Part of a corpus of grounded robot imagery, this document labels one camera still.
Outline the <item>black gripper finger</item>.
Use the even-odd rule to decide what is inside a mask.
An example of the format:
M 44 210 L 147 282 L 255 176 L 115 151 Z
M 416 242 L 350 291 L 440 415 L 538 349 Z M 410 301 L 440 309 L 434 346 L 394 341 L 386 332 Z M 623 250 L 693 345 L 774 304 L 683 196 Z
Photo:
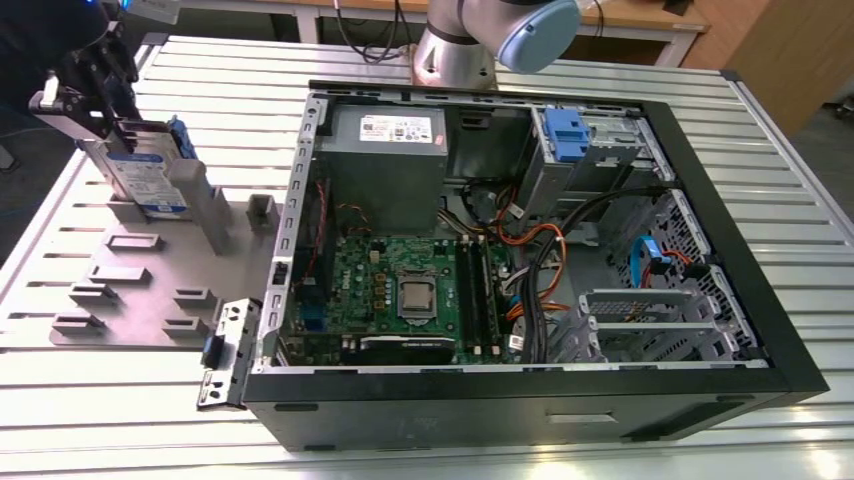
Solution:
M 135 133 L 127 126 L 142 120 L 132 89 L 132 84 L 139 80 L 139 70 L 123 43 L 123 33 L 122 21 L 110 20 L 99 45 L 103 74 L 100 111 L 110 124 L 108 131 L 119 136 L 127 148 L 136 148 Z
M 103 75 L 86 50 L 67 54 L 48 70 L 44 84 L 30 99 L 30 112 L 72 139 L 106 139 L 110 122 L 103 114 Z

